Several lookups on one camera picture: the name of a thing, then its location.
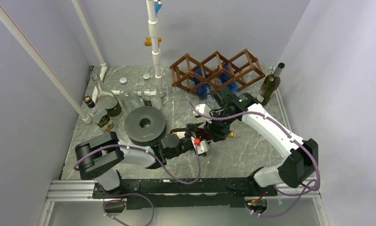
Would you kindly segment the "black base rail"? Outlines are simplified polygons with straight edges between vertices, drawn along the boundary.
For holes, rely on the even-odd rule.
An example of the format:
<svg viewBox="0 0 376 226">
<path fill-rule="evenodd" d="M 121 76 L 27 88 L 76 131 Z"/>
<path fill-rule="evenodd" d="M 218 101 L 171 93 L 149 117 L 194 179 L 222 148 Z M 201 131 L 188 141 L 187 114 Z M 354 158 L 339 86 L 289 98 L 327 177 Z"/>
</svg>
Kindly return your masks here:
<svg viewBox="0 0 376 226">
<path fill-rule="evenodd" d="M 121 187 L 110 192 L 95 184 L 93 199 L 117 199 L 126 197 L 128 210 L 165 207 L 229 206 L 243 208 L 251 198 L 275 197 L 273 186 L 265 188 L 254 185 L 247 178 L 201 178 L 191 185 L 173 179 L 123 179 Z"/>
</svg>

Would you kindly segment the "tall clear glass bottle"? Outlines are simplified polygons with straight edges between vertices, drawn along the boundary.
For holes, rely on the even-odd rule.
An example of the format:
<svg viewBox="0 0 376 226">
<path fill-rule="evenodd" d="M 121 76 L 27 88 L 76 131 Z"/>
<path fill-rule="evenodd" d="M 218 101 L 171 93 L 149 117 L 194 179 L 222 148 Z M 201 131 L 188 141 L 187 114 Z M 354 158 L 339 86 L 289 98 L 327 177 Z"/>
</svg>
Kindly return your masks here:
<svg viewBox="0 0 376 226">
<path fill-rule="evenodd" d="M 111 118 L 120 118 L 122 116 L 122 108 L 118 98 L 112 90 L 103 83 L 98 74 L 92 75 L 91 78 L 96 82 L 99 103 Z"/>
</svg>

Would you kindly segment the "dark green wine bottle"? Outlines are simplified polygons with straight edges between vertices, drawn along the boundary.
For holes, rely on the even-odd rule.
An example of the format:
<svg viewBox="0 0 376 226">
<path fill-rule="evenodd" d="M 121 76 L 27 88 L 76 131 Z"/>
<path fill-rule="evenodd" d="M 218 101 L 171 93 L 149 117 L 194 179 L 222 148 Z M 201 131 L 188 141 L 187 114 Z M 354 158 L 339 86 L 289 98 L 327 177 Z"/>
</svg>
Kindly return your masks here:
<svg viewBox="0 0 376 226">
<path fill-rule="evenodd" d="M 285 68 L 285 63 L 280 62 L 273 73 L 266 76 L 265 80 L 263 81 L 258 95 L 257 100 L 260 102 L 262 106 L 265 106 L 271 100 L 273 93 L 280 85 L 280 74 L 282 70 Z"/>
</svg>

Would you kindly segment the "brown wooden wine rack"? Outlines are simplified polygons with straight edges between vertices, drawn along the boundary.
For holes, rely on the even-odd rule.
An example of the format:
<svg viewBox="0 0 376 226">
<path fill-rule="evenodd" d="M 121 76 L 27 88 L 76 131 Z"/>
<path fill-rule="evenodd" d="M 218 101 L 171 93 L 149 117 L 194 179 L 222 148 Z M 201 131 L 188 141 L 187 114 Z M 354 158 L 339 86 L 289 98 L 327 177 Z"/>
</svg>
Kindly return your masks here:
<svg viewBox="0 0 376 226">
<path fill-rule="evenodd" d="M 230 72 L 224 69 L 228 65 Z M 202 76 L 194 71 L 200 68 Z M 204 84 L 211 87 L 211 94 L 216 93 L 219 89 L 227 87 L 231 82 L 236 82 L 238 91 L 255 84 L 265 78 L 258 58 L 251 54 L 247 49 L 240 51 L 231 58 L 224 57 L 219 51 L 215 51 L 207 58 L 199 61 L 188 53 L 170 66 L 172 75 L 172 86 L 178 87 L 188 94 L 197 96 L 196 89 Z M 231 79 L 223 84 L 220 74 L 225 73 Z M 194 77 L 201 80 L 200 84 L 194 84 Z"/>
</svg>

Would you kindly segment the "blue square bottle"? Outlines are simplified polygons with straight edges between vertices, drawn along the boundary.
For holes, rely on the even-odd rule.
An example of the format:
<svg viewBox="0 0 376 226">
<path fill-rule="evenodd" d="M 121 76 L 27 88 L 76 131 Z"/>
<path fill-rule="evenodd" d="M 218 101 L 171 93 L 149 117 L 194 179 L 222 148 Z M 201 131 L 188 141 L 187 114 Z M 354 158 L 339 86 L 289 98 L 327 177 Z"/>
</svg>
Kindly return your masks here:
<svg viewBox="0 0 376 226">
<path fill-rule="evenodd" d="M 202 71 L 200 68 L 196 69 L 194 72 L 202 76 Z M 193 79 L 194 79 L 195 85 L 200 84 L 201 80 L 199 80 L 196 77 L 194 77 Z M 196 93 L 197 93 L 198 99 L 200 100 L 200 104 L 206 104 L 210 109 L 216 108 L 215 101 L 213 97 L 211 96 L 210 85 L 204 84 L 200 86 L 199 88 L 196 89 Z"/>
<path fill-rule="evenodd" d="M 224 69 L 226 69 L 226 70 L 229 71 L 229 72 L 231 71 L 228 65 L 225 65 L 225 66 L 224 66 Z M 223 84 L 225 84 L 226 82 L 228 82 L 228 81 L 231 79 L 231 78 L 230 78 L 227 74 L 225 74 L 225 73 L 220 74 L 220 78 L 221 78 L 221 82 L 222 82 Z M 234 94 L 236 94 L 236 95 L 239 94 L 239 92 L 237 91 L 237 89 L 238 89 L 238 85 L 237 85 L 237 83 L 236 83 L 235 81 L 234 81 L 234 82 L 231 82 L 230 84 L 228 84 L 228 85 L 227 85 L 227 88 L 228 88 L 232 93 L 234 93 Z"/>
</svg>

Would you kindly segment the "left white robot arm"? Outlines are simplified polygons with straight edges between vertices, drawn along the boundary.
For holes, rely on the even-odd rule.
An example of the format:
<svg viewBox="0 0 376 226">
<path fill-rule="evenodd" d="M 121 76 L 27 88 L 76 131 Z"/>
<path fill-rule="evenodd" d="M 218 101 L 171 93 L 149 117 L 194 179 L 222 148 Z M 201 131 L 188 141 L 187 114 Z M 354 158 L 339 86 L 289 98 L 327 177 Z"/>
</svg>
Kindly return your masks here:
<svg viewBox="0 0 376 226">
<path fill-rule="evenodd" d="M 113 131 L 78 144 L 75 147 L 77 162 L 73 166 L 82 180 L 95 180 L 112 198 L 123 193 L 120 173 L 113 169 L 119 163 L 140 166 L 144 169 L 165 168 L 167 160 L 194 151 L 204 155 L 212 137 L 198 123 L 188 123 L 167 133 L 165 125 L 126 127 L 131 141 L 127 143 Z"/>
</svg>

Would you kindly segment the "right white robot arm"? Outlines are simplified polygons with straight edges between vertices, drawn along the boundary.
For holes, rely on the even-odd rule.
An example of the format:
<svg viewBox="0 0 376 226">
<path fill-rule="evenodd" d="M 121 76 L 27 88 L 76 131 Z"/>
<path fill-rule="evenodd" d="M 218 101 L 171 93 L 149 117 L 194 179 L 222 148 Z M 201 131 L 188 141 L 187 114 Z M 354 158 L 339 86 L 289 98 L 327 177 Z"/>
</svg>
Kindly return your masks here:
<svg viewBox="0 0 376 226">
<path fill-rule="evenodd" d="M 258 100 L 249 93 L 236 95 L 228 88 L 214 94 L 219 105 L 211 110 L 206 104 L 195 106 L 198 115 L 206 118 L 204 130 L 213 142 L 226 139 L 230 125 L 238 120 L 262 135 L 282 157 L 282 162 L 270 167 L 260 167 L 248 176 L 248 191 L 260 195 L 267 186 L 286 184 L 297 188 L 318 164 L 318 144 L 313 139 L 304 140 L 273 118 Z"/>
</svg>

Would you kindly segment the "black round spool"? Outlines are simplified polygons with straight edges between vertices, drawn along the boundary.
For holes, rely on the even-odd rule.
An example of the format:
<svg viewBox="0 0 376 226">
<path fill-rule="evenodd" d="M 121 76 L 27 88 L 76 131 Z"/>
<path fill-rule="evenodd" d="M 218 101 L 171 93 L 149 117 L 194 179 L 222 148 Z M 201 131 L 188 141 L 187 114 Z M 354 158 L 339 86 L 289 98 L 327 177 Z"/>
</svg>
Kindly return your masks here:
<svg viewBox="0 0 376 226">
<path fill-rule="evenodd" d="M 152 106 L 141 106 L 131 111 L 124 123 L 125 132 L 135 145 L 152 146 L 166 134 L 164 114 Z"/>
</svg>

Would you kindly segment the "short clear glass bottle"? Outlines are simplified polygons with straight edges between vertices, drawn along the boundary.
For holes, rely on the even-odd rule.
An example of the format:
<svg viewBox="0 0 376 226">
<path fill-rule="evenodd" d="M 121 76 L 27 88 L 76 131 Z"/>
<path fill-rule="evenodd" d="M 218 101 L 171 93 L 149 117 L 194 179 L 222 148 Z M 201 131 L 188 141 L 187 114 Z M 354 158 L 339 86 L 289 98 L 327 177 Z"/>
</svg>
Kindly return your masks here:
<svg viewBox="0 0 376 226">
<path fill-rule="evenodd" d="M 152 106 L 161 109 L 162 102 L 159 88 L 152 83 L 151 76 L 148 73 L 143 75 L 143 86 L 141 88 L 141 96 L 145 106 Z"/>
</svg>

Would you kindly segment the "gold capped dark bottle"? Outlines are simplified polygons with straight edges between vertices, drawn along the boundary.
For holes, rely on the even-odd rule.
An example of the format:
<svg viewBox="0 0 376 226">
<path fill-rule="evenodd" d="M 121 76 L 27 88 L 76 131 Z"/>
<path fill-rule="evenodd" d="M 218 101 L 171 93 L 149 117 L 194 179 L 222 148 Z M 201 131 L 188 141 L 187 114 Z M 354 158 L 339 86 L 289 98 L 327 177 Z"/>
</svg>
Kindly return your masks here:
<svg viewBox="0 0 376 226">
<path fill-rule="evenodd" d="M 185 136 L 192 136 L 195 135 L 196 138 L 201 137 L 207 141 L 218 142 L 226 140 L 227 138 L 233 138 L 236 136 L 236 132 L 234 130 L 229 130 L 224 134 L 223 132 L 220 133 L 209 133 L 206 132 L 203 128 L 195 128 L 193 130 L 188 128 L 176 128 L 170 131 L 171 134 L 177 135 L 179 138 L 183 138 Z"/>
</svg>

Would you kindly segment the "clear bottle silver cap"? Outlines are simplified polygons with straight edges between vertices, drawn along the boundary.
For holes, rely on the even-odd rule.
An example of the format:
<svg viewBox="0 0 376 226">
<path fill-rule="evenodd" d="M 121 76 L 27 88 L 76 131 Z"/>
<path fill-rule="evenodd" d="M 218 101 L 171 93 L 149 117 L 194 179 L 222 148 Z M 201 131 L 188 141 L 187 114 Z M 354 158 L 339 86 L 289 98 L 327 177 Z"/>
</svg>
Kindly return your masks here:
<svg viewBox="0 0 376 226">
<path fill-rule="evenodd" d="M 121 84 L 119 98 L 125 108 L 130 113 L 138 107 L 141 107 L 139 96 L 135 93 L 131 86 L 128 85 L 128 80 L 125 77 L 119 79 Z"/>
</svg>

